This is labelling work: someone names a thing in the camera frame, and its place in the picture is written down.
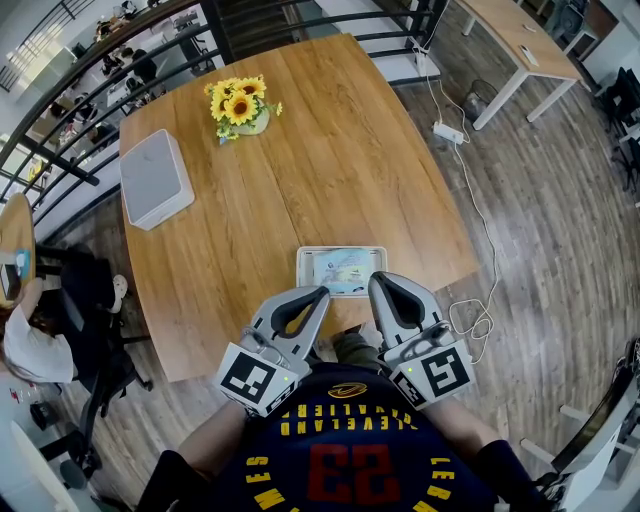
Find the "person's leg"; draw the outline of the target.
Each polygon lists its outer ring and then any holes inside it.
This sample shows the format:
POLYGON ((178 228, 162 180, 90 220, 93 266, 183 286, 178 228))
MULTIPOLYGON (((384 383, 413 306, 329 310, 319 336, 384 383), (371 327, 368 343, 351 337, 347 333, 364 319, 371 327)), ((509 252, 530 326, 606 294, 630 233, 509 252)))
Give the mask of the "person's leg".
POLYGON ((362 367, 374 372, 380 370, 378 349, 369 344, 356 332, 341 335, 333 343, 337 362, 344 365, 362 367))

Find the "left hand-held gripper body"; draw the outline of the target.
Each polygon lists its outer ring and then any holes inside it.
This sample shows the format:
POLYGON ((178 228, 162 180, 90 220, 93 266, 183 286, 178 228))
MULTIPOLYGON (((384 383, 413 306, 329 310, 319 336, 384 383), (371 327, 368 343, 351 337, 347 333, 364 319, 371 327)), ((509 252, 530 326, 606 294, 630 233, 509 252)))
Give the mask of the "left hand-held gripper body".
POLYGON ((239 343, 228 345, 214 383, 250 414, 267 417, 309 373, 307 356, 287 357, 272 339, 264 339, 250 326, 243 330, 239 343))

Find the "person's navy jersey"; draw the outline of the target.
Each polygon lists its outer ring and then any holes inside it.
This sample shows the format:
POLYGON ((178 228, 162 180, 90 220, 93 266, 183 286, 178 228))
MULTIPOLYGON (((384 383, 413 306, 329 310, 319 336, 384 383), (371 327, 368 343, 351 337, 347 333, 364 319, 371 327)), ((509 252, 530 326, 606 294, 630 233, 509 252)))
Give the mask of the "person's navy jersey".
POLYGON ((325 365, 251 422, 213 512, 493 512, 498 497, 386 380, 325 365))

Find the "white grey speaker box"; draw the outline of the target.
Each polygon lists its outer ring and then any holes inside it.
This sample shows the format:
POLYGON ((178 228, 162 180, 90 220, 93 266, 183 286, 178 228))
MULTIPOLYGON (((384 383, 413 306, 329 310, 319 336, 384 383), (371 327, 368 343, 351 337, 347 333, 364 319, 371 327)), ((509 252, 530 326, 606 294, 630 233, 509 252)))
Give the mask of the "white grey speaker box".
POLYGON ((195 200, 178 141, 166 129, 149 135, 122 156, 120 175, 129 223, 144 231, 195 200))

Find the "dark tablet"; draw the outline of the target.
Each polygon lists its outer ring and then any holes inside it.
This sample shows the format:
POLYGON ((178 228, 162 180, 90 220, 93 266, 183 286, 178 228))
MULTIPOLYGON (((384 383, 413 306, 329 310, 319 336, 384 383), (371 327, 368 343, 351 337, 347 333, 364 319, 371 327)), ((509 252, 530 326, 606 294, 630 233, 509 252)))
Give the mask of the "dark tablet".
POLYGON ((14 301, 21 290, 21 279, 13 264, 0 265, 0 285, 7 301, 14 301))

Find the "soft blue tissue pack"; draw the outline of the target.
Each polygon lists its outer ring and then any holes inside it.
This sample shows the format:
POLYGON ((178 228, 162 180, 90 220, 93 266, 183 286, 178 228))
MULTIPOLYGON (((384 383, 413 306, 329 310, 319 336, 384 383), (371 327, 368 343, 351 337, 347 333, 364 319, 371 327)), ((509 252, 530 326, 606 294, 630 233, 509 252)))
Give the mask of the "soft blue tissue pack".
POLYGON ((313 284, 326 287, 332 296, 365 293, 373 272, 372 256, 365 249, 334 249, 313 257, 313 284))

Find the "black office chair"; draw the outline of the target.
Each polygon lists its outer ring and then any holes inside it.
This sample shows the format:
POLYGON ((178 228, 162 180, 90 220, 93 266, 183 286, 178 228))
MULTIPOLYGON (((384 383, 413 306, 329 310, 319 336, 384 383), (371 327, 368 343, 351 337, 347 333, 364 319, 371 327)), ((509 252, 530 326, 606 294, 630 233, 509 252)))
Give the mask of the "black office chair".
POLYGON ((600 105, 607 118, 608 133, 614 126, 630 124, 632 114, 640 108, 640 82, 635 74, 620 67, 615 82, 600 97, 600 105))
POLYGON ((57 289, 43 294, 36 312, 45 325, 62 335, 69 343, 76 374, 72 377, 89 391, 79 424, 72 425, 61 440, 41 449, 51 461, 63 454, 68 458, 60 465, 67 487, 82 489, 102 468, 100 456, 92 444, 95 420, 107 415, 112 399, 124 397, 129 384, 136 381, 147 391, 153 382, 138 373, 128 344, 148 341, 148 336, 125 338, 121 307, 131 295, 127 280, 111 272, 109 261, 98 258, 90 250, 50 249, 45 255, 62 261, 60 267, 39 265, 39 274, 60 278, 57 289))

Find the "person's left forearm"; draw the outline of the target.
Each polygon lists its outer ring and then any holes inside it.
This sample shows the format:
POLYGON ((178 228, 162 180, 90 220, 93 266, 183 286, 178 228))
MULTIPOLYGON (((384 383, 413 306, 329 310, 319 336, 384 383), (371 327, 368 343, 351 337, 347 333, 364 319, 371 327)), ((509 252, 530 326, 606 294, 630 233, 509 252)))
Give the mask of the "person's left forearm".
POLYGON ((241 442, 247 418, 241 405, 227 402, 181 443, 178 453, 205 478, 219 475, 241 442))

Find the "white tissue box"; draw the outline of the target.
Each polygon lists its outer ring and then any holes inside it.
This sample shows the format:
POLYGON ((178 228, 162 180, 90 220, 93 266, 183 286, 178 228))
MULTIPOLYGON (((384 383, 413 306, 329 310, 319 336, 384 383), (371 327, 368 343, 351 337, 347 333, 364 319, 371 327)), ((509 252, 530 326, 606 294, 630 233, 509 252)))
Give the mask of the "white tissue box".
MULTIPOLYGON (((388 270, 387 251, 381 246, 302 246, 296 254, 296 286, 316 286, 313 284, 313 257, 321 252, 334 249, 365 249, 372 256, 373 272, 388 270)), ((359 296, 330 296, 332 298, 362 298, 367 295, 367 287, 365 293, 359 296)))

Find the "person's right forearm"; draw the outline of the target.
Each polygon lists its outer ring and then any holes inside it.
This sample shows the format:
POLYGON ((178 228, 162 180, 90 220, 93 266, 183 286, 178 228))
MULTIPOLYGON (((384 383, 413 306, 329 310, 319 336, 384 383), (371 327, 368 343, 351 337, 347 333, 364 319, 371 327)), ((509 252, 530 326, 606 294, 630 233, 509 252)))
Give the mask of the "person's right forearm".
POLYGON ((495 429, 453 397, 427 406, 423 414, 465 460, 473 460, 484 447, 502 440, 495 429))

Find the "black metal railing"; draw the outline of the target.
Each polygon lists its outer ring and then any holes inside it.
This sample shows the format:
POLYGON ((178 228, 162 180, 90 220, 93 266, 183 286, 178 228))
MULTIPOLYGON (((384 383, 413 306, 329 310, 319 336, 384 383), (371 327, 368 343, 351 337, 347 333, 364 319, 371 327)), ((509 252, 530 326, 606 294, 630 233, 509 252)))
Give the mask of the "black metal railing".
POLYGON ((421 76, 411 59, 427 49, 448 0, 149 0, 116 21, 0 141, 0 212, 24 194, 45 238, 119 189, 122 121, 164 91, 243 58, 336 33, 355 37, 388 82, 421 76), (147 52, 156 79, 144 84, 122 59, 147 52))

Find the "round wooden table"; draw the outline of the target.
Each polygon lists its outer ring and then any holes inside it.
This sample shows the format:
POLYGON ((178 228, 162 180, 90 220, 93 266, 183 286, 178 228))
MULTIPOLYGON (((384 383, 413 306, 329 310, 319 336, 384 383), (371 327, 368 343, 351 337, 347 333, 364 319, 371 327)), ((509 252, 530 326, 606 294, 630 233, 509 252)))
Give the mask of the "round wooden table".
POLYGON ((31 206, 22 193, 13 194, 0 212, 0 267, 15 264, 23 254, 20 278, 26 284, 35 278, 35 234, 31 206))

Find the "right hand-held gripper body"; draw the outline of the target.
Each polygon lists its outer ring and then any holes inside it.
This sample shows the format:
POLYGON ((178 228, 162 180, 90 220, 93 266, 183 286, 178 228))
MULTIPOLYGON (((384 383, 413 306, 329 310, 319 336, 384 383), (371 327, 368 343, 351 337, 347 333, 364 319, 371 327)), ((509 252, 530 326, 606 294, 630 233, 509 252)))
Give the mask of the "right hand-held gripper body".
POLYGON ((466 344, 453 339, 447 321, 384 349, 379 359, 386 376, 416 411, 452 397, 475 382, 466 344))

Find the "sunflowers in cream pot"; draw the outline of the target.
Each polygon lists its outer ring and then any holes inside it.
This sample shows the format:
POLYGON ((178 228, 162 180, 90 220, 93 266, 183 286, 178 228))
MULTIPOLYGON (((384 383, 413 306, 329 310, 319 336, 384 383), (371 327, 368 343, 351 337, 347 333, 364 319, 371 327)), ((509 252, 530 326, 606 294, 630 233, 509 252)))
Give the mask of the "sunflowers in cream pot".
POLYGON ((209 99, 211 117, 216 123, 219 144, 237 140, 242 136, 262 133, 275 115, 279 117, 283 104, 269 103, 265 93, 264 76, 232 77, 208 83, 204 94, 209 99))

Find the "wooden table with white legs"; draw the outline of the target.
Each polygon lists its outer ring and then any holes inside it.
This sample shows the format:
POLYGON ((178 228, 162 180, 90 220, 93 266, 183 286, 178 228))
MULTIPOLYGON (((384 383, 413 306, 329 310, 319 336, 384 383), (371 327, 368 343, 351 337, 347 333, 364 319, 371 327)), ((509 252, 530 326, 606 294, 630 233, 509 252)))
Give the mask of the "wooden table with white legs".
POLYGON ((557 80, 559 85, 531 113, 528 122, 534 122, 564 93, 582 80, 576 66, 563 53, 547 32, 513 0, 455 0, 466 12, 468 20, 463 34, 468 36, 478 24, 497 42, 516 65, 516 71, 480 117, 473 122, 476 131, 481 130, 513 96, 529 77, 557 80), (519 46, 526 46, 537 59, 533 66, 519 46))

